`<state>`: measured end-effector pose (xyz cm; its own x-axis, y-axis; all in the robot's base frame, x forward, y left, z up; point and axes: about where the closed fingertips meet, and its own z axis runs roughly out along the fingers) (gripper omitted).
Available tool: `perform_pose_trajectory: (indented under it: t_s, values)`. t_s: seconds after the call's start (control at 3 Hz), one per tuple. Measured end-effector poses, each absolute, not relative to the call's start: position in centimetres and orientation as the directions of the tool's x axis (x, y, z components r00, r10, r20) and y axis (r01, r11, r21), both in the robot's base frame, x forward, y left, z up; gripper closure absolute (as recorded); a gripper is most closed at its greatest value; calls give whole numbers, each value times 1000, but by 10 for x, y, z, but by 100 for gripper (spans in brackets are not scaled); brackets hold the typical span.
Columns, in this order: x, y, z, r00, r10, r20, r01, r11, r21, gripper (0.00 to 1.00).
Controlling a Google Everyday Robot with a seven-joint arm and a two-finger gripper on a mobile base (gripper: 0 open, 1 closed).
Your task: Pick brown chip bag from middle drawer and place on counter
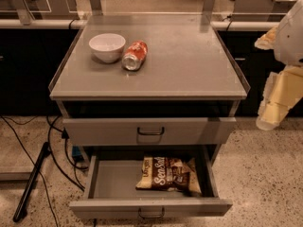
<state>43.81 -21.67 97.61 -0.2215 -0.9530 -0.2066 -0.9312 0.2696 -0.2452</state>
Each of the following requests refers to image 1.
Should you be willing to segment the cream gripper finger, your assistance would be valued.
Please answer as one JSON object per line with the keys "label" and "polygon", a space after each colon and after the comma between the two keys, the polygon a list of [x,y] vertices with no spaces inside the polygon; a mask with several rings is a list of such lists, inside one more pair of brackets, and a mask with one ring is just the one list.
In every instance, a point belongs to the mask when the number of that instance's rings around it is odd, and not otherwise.
{"label": "cream gripper finger", "polygon": [[255,41],[255,47],[262,50],[269,50],[274,48],[276,41],[276,26],[272,27],[265,34]]}

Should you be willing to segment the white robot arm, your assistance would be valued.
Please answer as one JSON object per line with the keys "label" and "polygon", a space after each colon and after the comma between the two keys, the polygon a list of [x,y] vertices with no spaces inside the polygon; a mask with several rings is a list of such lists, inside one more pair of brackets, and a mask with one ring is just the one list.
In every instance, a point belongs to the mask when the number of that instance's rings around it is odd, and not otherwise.
{"label": "white robot arm", "polygon": [[259,104],[256,125],[264,131],[276,128],[303,98],[303,0],[297,0],[278,26],[258,38],[255,47],[274,50],[285,67],[271,72]]}

